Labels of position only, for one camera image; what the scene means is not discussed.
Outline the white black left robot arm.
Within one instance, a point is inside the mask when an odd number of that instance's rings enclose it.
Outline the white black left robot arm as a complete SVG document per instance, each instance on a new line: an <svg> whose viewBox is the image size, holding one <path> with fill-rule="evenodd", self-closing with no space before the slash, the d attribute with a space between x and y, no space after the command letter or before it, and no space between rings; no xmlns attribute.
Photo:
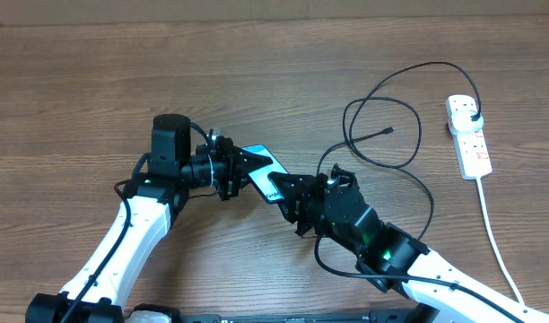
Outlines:
<svg viewBox="0 0 549 323"><path fill-rule="evenodd" d="M191 146L191 133L204 143ZM80 272L57 294L37 294L28 322L123 322L128 296L147 258L167 235L197 188L215 188L221 200L238 195L255 170L273 159L246 151L230 138L203 133L180 114L154 118L151 150L129 179L115 184L121 199L115 221Z"/></svg>

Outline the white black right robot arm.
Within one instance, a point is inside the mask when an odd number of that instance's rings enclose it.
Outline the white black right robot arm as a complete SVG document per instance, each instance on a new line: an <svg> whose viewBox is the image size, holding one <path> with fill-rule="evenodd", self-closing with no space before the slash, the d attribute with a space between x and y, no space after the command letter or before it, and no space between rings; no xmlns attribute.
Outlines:
<svg viewBox="0 0 549 323"><path fill-rule="evenodd" d="M420 240L381 221L350 171L272 172L268 178L283 197L283 217L296 224L298 235L313 230L319 240L341 245L356 257L353 278L418 302L430 322L549 322L549 314L476 281Z"/></svg>

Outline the Samsung Galaxy smartphone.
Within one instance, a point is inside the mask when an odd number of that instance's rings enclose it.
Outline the Samsung Galaxy smartphone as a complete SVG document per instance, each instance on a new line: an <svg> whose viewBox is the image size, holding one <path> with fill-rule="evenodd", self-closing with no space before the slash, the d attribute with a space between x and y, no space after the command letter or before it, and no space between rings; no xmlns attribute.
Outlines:
<svg viewBox="0 0 549 323"><path fill-rule="evenodd" d="M243 150L254 153L257 155L262 155L269 157L272 160L272 164L269 164L265 167L262 167L258 170L254 170L249 173L249 178L257 190L257 192L262 196L265 201L269 204L276 204L279 201L283 200L282 194L278 191L276 186L268 178L268 175L271 172L280 172L287 174L287 169L275 158L275 156L263 145L255 144L243 147Z"/></svg>

